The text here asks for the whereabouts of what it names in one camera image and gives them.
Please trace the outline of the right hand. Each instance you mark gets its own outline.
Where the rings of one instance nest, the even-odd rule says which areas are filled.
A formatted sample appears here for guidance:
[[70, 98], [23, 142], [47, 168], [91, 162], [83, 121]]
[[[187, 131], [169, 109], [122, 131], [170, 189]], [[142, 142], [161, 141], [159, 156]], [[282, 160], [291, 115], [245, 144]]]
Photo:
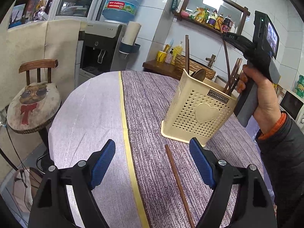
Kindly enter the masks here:
[[278, 98], [273, 84], [256, 68], [249, 65], [243, 65], [243, 70], [237, 83], [237, 92], [239, 94], [245, 90], [249, 79], [252, 79], [258, 86], [258, 107], [253, 117], [257, 121], [263, 135], [266, 135], [273, 129], [281, 117]]

